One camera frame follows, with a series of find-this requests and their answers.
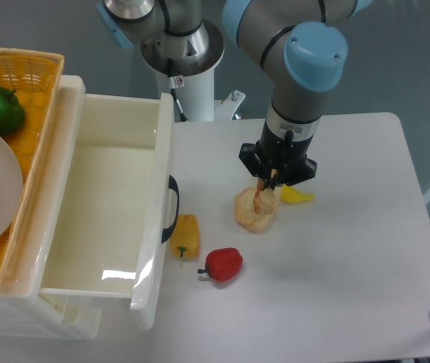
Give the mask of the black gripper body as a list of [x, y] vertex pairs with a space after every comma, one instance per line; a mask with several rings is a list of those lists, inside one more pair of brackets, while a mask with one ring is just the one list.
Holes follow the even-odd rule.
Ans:
[[307, 157], [312, 138], [296, 133], [294, 124], [275, 132], [265, 123], [256, 143], [242, 144], [239, 158], [252, 176], [265, 180], [266, 187], [272, 169], [279, 172], [278, 186], [297, 185], [316, 175], [317, 162]]

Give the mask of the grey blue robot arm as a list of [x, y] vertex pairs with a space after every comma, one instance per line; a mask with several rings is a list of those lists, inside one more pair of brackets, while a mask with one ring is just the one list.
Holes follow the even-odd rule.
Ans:
[[313, 178], [308, 158], [348, 44], [334, 27], [365, 1], [227, 1], [221, 26], [204, 18], [200, 1], [101, 1], [97, 11], [118, 46], [139, 44], [159, 92], [172, 96], [182, 122], [213, 121], [214, 70], [229, 38], [272, 80], [274, 91], [260, 139], [244, 144], [240, 160], [258, 188]]

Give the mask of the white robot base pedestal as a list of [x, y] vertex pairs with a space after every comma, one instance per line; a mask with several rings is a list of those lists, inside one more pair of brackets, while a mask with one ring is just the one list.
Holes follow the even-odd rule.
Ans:
[[215, 98], [215, 68], [224, 56], [223, 35], [203, 20], [187, 35], [166, 31], [141, 43], [141, 53], [154, 72], [158, 92], [170, 94], [178, 122], [211, 122], [239, 119], [238, 109], [246, 94], [234, 89]]

